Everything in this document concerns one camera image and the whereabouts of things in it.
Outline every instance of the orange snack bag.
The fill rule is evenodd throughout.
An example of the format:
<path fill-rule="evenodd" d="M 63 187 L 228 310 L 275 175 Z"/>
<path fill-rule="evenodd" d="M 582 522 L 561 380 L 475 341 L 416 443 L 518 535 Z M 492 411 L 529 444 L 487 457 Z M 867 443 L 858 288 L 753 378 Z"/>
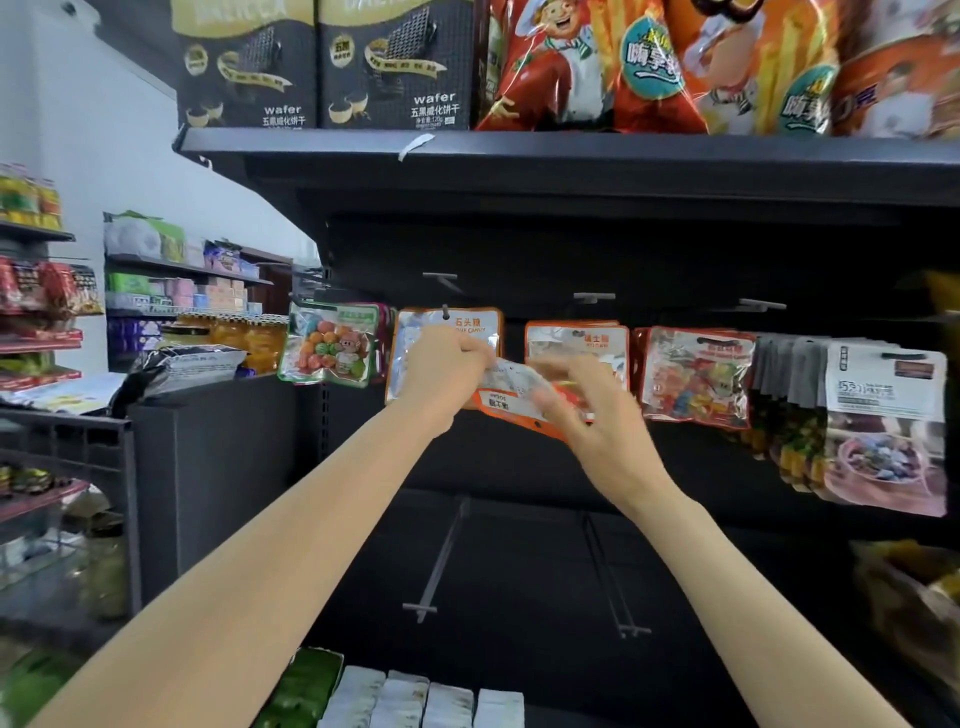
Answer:
<path fill-rule="evenodd" d="M 661 0 L 514 0 L 485 131 L 703 133 Z"/>
<path fill-rule="evenodd" d="M 916 36 L 847 61 L 833 90 L 833 123 L 838 135 L 960 136 L 960 46 Z"/>
<path fill-rule="evenodd" d="M 834 0 L 673 0 L 667 22 L 710 133 L 829 133 Z"/>

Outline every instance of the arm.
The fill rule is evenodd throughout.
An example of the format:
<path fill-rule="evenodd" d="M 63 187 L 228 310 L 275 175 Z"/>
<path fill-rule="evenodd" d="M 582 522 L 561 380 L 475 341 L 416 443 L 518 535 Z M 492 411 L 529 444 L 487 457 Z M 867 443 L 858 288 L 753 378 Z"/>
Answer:
<path fill-rule="evenodd" d="M 548 359 L 538 368 L 583 389 L 596 414 L 591 427 L 556 393 L 537 398 L 597 490 L 636 524 L 673 573 L 761 728 L 906 728 L 671 480 L 636 401 L 605 365 L 586 356 Z"/>
<path fill-rule="evenodd" d="M 493 361 L 426 328 L 400 397 L 130 622 L 33 728 L 250 725 L 396 490 Z"/>

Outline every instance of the snack package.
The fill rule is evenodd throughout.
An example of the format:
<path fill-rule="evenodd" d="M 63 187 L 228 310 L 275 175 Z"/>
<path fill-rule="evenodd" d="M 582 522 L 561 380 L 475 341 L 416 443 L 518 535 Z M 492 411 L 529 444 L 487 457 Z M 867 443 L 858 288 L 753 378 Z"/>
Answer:
<path fill-rule="evenodd" d="M 496 308 L 404 308 L 396 315 L 390 371 L 387 373 L 386 402 L 396 399 L 406 374 L 406 355 L 426 326 L 452 326 L 483 339 L 500 354 L 503 314 Z"/>
<path fill-rule="evenodd" d="M 824 485 L 857 505 L 943 516 L 947 358 L 831 341 Z"/>
<path fill-rule="evenodd" d="M 710 133 L 829 133 L 834 0 L 674 0 L 667 21 Z"/>
<path fill-rule="evenodd" d="M 291 303 L 277 375 L 299 384 L 366 387 L 374 374 L 380 315 L 376 304 Z"/>
<path fill-rule="evenodd" d="M 844 63 L 833 90 L 834 133 L 960 136 L 960 44 L 917 36 Z"/>
<path fill-rule="evenodd" d="M 661 0 L 515 0 L 487 131 L 704 133 Z"/>
<path fill-rule="evenodd" d="M 630 391 L 630 330 L 627 327 L 605 321 L 531 321 L 524 337 L 528 363 L 539 356 L 592 354 L 609 364 L 624 390 Z M 572 382 L 551 383 L 569 401 L 584 409 L 588 422 L 593 421 L 587 404 L 569 387 Z"/>
<path fill-rule="evenodd" d="M 749 427 L 747 384 L 755 344 L 746 333 L 652 327 L 640 391 L 643 416 Z"/>

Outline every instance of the store shelf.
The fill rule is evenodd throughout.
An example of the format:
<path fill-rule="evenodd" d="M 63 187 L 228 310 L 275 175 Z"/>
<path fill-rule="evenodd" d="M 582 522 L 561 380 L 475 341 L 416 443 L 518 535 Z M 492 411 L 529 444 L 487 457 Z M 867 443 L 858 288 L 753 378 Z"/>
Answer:
<path fill-rule="evenodd" d="M 2 238 L 21 243 L 70 243 L 77 239 L 72 232 L 52 231 L 33 225 L 20 225 L 8 220 L 0 220 L 0 239 Z"/>
<path fill-rule="evenodd" d="M 215 171 L 256 188 L 275 205 L 283 202 L 283 187 L 293 186 L 348 194 L 366 208 L 388 206 L 403 192 L 960 206 L 955 143 L 439 132 L 401 160 L 419 136 L 185 129 L 175 149 L 210 159 Z"/>
<path fill-rule="evenodd" d="M 81 339 L 60 339 L 56 341 L 39 339 L 0 340 L 0 354 L 27 352 L 56 352 L 67 349 L 79 349 L 84 345 Z"/>
<path fill-rule="evenodd" d="M 186 263 L 174 263 L 170 260 L 160 260 L 158 258 L 143 257 L 142 255 L 132 255 L 129 253 L 115 253 L 107 255 L 107 260 L 114 263 L 122 263 L 138 268 L 154 269 L 161 271 L 171 271 L 174 273 L 190 273 L 203 276 L 217 276 L 218 278 L 243 280 L 254 285 L 273 285 L 269 280 L 256 278 L 254 276 L 242 276 L 239 273 L 224 273 L 223 271 L 211 271 L 208 268 L 201 268 L 196 265 L 187 265 Z"/>

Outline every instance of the food packaging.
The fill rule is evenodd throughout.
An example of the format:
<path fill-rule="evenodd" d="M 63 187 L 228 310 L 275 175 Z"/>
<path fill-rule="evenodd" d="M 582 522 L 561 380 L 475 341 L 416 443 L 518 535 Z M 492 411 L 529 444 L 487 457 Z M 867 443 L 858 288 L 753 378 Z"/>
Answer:
<path fill-rule="evenodd" d="M 710 133 L 829 133 L 834 0 L 674 0 L 667 24 Z"/>
<path fill-rule="evenodd" d="M 466 130 L 482 94 L 486 3 L 320 0 L 325 129 Z"/>
<path fill-rule="evenodd" d="M 396 315 L 391 364 L 387 374 L 386 402 L 395 400 L 407 371 L 406 354 L 425 326 L 451 326 L 490 344 L 500 353 L 503 314 L 496 308 L 404 308 Z"/>
<path fill-rule="evenodd" d="M 744 429 L 755 338 L 726 330 L 652 327 L 640 408 L 663 422 Z"/>
<path fill-rule="evenodd" d="M 610 322 L 531 321 L 524 330 L 525 361 L 540 356 L 590 354 L 610 366 L 624 391 L 630 391 L 630 330 Z M 570 402 L 585 410 L 587 421 L 593 413 L 569 386 L 572 382 L 551 382 Z"/>
<path fill-rule="evenodd" d="M 291 303 L 277 375 L 299 384 L 366 387 L 374 375 L 379 319 L 375 304 Z"/>
<path fill-rule="evenodd" d="M 703 133 L 660 0 L 516 0 L 487 131 Z"/>
<path fill-rule="evenodd" d="M 832 499 L 945 515 L 946 378 L 941 352 L 830 342 L 824 484 Z"/>
<path fill-rule="evenodd" d="M 314 0 L 171 0 L 170 9 L 182 52 L 179 124 L 317 126 Z"/>
<path fill-rule="evenodd" d="M 874 138 L 960 136 L 960 44 L 917 36 L 844 63 L 834 133 Z"/>

